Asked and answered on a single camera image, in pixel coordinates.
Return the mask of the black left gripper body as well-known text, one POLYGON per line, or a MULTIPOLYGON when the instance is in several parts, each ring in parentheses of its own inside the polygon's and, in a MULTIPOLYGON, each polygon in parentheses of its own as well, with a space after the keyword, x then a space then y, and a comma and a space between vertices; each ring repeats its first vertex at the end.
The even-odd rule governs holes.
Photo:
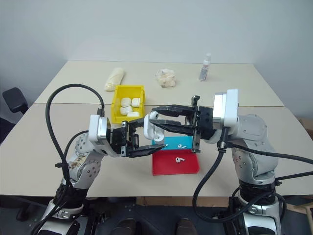
POLYGON ((139 148, 139 135, 136 129, 129 128, 129 122, 123 121, 120 128, 111 132, 111 147, 121 157, 129 157, 129 153, 139 148))

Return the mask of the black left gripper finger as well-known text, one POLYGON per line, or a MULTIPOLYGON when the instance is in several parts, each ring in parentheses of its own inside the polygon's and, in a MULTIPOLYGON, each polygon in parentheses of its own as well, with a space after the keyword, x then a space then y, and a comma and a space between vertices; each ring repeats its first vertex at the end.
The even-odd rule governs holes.
POLYGON ((146 145, 141 146, 138 149, 134 149, 129 153, 130 158, 137 158, 142 156, 148 156, 151 155, 157 151, 160 151, 161 149, 165 148, 165 144, 154 144, 154 145, 146 145))
POLYGON ((137 118, 134 120, 131 120, 129 122, 129 128, 135 130, 136 128, 144 127, 144 118, 137 118))

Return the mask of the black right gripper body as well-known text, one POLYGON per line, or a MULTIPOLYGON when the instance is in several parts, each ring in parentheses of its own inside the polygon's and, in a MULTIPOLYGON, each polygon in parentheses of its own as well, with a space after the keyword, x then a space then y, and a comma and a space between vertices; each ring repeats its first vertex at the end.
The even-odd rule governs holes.
POLYGON ((198 106, 199 95, 191 98, 192 114, 185 118, 185 124, 193 127, 192 147, 193 153, 200 153, 200 140, 209 140, 216 132, 213 129, 213 109, 205 106, 198 106))

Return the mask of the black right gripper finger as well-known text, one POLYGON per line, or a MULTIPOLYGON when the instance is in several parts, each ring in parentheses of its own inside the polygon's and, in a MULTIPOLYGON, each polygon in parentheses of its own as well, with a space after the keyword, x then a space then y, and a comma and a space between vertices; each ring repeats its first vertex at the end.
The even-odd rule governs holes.
POLYGON ((192 136, 194 134, 194 127, 190 125, 182 125, 179 121, 166 119, 153 119, 150 123, 168 132, 184 134, 192 136))
POLYGON ((169 117, 179 117, 179 116, 189 117, 193 115, 193 107, 175 104, 154 107, 152 111, 156 111, 161 115, 169 117))

